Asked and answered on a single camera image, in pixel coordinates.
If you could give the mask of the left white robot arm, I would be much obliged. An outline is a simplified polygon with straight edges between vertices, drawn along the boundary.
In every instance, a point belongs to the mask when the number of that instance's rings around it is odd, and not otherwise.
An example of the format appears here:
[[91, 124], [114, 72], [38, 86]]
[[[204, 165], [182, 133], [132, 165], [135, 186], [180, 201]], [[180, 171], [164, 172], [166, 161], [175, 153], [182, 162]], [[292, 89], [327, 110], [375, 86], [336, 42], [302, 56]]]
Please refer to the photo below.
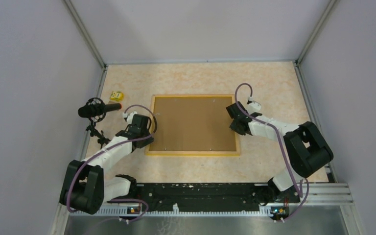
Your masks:
[[154, 140], [149, 132], [150, 117], [133, 112], [126, 117], [126, 122], [127, 127], [94, 155], [68, 164], [59, 198], [59, 203], [68, 211], [95, 214], [103, 203], [116, 197], [125, 202], [132, 202], [137, 197], [138, 190], [132, 186], [134, 178], [118, 175], [108, 181], [104, 179], [122, 158]]

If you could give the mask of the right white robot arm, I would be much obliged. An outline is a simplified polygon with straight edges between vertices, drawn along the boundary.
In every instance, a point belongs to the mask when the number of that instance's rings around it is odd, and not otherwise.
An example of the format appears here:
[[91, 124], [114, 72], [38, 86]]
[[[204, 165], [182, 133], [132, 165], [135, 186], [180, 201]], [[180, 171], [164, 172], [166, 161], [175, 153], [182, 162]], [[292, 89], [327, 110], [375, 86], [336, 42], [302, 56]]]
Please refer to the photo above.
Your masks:
[[288, 124], [257, 112], [259, 104], [250, 101], [248, 112], [239, 101], [226, 107], [233, 120], [230, 129], [240, 135], [260, 136], [277, 141], [286, 167], [268, 181], [268, 197], [280, 202], [290, 188], [331, 162], [334, 158], [318, 127], [311, 121]]

